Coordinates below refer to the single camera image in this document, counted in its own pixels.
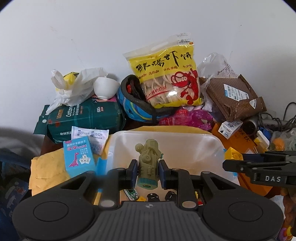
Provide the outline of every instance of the brown package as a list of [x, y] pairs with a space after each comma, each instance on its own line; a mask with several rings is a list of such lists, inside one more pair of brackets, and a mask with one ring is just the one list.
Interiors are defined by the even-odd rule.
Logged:
[[[201, 84], [205, 81], [206, 79], [200, 78]], [[249, 99], [237, 101], [225, 96], [224, 84], [246, 92], [249, 95]], [[259, 112], [266, 111], [263, 98], [256, 95], [255, 91], [242, 75], [238, 78], [212, 78], [206, 89], [206, 93], [229, 122], [243, 120]], [[254, 99], [256, 99], [255, 109], [250, 104], [250, 101]]]

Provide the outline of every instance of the green package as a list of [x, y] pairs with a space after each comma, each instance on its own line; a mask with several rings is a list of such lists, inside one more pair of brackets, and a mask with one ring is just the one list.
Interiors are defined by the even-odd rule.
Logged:
[[113, 134], [122, 130], [126, 122], [115, 97], [102, 102], [93, 95], [80, 105], [62, 105], [45, 115], [48, 106], [44, 106], [34, 134], [47, 135], [55, 143], [71, 140], [72, 126], [109, 130], [109, 134]]

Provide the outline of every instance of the shrimp cracker package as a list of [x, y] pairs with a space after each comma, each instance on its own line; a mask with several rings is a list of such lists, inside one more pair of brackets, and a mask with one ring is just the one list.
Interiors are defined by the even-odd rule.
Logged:
[[200, 83], [189, 33], [124, 54], [154, 107], [200, 105]]

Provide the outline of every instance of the blue box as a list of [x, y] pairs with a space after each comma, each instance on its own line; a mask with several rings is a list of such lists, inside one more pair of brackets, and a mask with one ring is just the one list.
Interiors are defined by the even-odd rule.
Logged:
[[87, 136], [64, 141], [64, 157], [66, 171], [70, 177], [75, 177], [86, 171], [96, 170], [96, 164]]

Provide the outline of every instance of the plastic bin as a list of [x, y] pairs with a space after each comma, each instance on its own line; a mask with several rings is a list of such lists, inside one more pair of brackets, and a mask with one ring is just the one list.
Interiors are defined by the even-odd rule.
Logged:
[[[224, 161], [224, 147], [221, 141], [209, 134], [188, 134], [171, 132], [150, 131], [119, 131], [112, 135], [107, 159], [107, 168], [127, 168], [132, 159], [138, 160], [139, 153], [135, 146], [138, 143], [145, 144], [147, 139], [155, 139], [159, 150], [163, 153], [163, 159], [169, 168], [186, 169], [190, 174], [200, 175], [202, 171], [213, 172], [229, 181], [239, 185], [237, 176], [232, 172], [226, 172], [222, 168]], [[149, 193], [156, 193], [160, 201], [168, 190], [158, 188], [147, 190], [136, 185], [139, 195], [147, 197]]]

